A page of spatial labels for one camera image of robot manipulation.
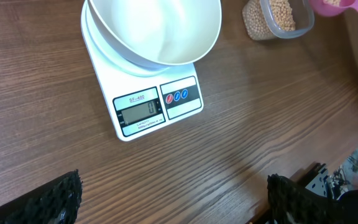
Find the pink measuring scoop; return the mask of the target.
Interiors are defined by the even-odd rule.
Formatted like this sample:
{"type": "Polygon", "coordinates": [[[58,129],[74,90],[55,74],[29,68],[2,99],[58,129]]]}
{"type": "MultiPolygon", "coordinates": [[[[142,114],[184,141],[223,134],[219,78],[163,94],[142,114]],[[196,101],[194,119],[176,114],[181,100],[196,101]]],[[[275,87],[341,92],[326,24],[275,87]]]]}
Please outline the pink measuring scoop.
{"type": "Polygon", "coordinates": [[[358,0],[341,0],[338,6],[334,6],[324,0],[309,0],[312,10],[320,16],[337,16],[347,9],[353,9],[358,13],[358,0]]]}

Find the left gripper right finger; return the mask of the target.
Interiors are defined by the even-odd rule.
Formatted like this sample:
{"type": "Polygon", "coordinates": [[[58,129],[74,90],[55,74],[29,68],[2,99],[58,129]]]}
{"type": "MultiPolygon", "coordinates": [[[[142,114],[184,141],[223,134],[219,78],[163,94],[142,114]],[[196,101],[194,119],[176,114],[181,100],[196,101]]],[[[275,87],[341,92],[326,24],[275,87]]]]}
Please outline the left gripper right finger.
{"type": "Polygon", "coordinates": [[[334,200],[273,174],[267,178],[268,203],[277,223],[358,224],[358,190],[334,200]]]}

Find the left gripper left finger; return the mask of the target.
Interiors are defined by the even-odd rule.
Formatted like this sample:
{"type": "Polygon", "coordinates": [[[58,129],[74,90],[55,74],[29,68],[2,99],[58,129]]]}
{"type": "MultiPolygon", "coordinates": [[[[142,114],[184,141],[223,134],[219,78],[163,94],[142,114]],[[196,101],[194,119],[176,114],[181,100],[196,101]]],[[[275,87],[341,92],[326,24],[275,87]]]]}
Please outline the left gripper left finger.
{"type": "Polygon", "coordinates": [[[74,224],[83,192],[78,170],[0,206],[0,224],[74,224]]]}

